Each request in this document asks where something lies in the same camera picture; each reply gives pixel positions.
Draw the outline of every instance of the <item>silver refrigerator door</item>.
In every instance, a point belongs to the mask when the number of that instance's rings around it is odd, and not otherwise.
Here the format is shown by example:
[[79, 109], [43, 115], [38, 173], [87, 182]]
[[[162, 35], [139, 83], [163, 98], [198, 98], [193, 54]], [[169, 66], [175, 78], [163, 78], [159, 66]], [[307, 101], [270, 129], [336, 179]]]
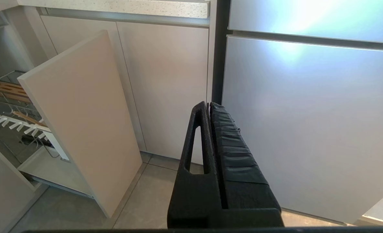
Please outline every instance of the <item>silver refrigerator door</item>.
[[232, 0], [229, 28], [383, 42], [383, 0]]
[[383, 51], [229, 36], [223, 105], [283, 208], [353, 223], [383, 198]]

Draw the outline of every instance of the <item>refrigerator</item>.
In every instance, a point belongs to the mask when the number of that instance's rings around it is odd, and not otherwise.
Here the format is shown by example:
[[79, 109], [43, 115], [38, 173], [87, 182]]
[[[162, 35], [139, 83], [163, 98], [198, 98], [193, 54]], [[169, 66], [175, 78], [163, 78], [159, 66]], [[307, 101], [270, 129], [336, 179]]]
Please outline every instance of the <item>refrigerator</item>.
[[383, 199], [383, 0], [231, 0], [228, 29], [222, 104], [278, 202], [354, 223]]

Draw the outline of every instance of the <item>speckled countertop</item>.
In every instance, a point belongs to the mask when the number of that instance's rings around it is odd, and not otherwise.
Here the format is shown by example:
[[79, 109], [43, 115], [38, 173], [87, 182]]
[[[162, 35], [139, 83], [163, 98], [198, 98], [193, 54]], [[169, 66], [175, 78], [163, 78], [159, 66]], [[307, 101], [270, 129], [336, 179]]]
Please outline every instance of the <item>speckled countertop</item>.
[[22, 6], [208, 18], [206, 0], [17, 0]]

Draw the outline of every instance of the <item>open cabinet door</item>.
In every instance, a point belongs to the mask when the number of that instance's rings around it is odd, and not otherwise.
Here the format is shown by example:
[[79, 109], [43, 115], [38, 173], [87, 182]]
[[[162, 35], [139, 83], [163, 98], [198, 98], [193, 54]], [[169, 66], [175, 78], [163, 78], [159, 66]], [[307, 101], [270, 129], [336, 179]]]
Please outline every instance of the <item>open cabinet door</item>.
[[107, 31], [18, 80], [111, 217], [142, 161]]

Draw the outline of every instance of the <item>gray tile floor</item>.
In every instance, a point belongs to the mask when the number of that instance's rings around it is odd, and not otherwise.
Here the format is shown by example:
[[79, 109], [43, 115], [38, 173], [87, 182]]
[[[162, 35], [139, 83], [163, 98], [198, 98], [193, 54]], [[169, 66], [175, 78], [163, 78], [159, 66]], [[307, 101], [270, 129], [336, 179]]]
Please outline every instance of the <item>gray tile floor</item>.
[[[54, 187], [36, 201], [11, 230], [167, 228], [166, 215], [173, 190], [178, 160], [141, 153], [143, 164], [128, 188], [115, 214], [106, 218], [92, 199]], [[202, 174], [201, 165], [190, 171]], [[287, 227], [339, 226], [336, 223], [283, 211]]]

